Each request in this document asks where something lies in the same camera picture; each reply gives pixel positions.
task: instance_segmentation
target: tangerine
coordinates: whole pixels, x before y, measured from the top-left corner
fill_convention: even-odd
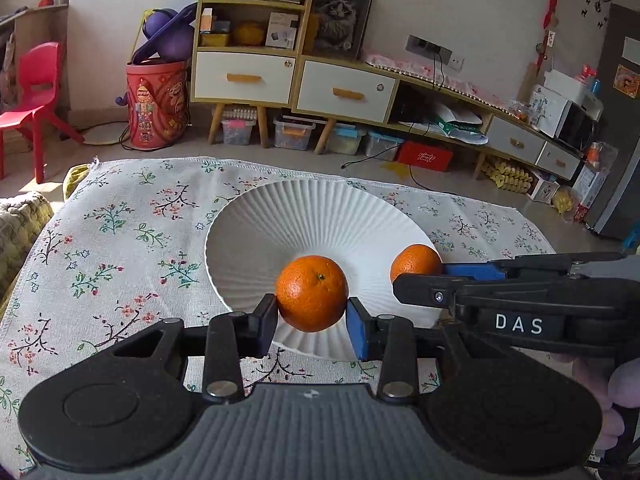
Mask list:
[[[342,269],[324,256],[294,260],[276,282],[280,314],[302,332],[320,332],[340,321],[348,296]]]
[[[442,260],[438,253],[422,244],[408,246],[391,264],[389,277],[393,283],[400,274],[442,274]]]

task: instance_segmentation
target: red chair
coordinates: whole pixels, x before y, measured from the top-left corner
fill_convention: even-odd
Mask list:
[[[56,117],[56,104],[60,96],[63,47],[59,43],[43,43],[28,51],[18,60],[18,84],[22,88],[20,103],[14,110],[0,115],[0,178],[4,178],[5,130],[18,130],[33,144],[33,166],[36,182],[44,181],[42,160],[42,121],[48,121],[75,142],[84,143],[84,137]],[[34,86],[51,85],[45,90]]]

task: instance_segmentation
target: pink glove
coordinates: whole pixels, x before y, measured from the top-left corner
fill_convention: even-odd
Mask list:
[[[623,408],[640,408],[640,359],[629,361],[618,367],[609,383],[600,374],[594,372],[580,358],[554,356],[557,361],[573,362],[574,380],[587,388],[596,398],[602,409],[602,430],[594,446],[597,450],[616,447],[618,437],[625,432],[625,423],[613,404]]]

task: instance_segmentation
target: framed cat portrait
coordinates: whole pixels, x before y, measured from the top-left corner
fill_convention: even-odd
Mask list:
[[[318,21],[314,53],[358,59],[372,0],[313,0]]]

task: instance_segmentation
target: transparent storage bin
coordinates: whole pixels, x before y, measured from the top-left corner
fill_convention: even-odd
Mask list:
[[[404,140],[402,139],[396,139],[395,137],[384,136],[370,131],[369,137],[367,137],[365,154],[382,160],[395,160],[398,149],[403,142]]]
[[[336,126],[329,136],[326,148],[329,152],[355,155],[366,130]]]
[[[276,126],[276,148],[287,148],[289,150],[306,150],[309,145],[311,132],[316,127],[315,123],[287,123],[275,119]]]
[[[225,119],[222,121],[223,142],[246,146],[251,139],[251,130],[254,129],[254,126],[255,121]]]

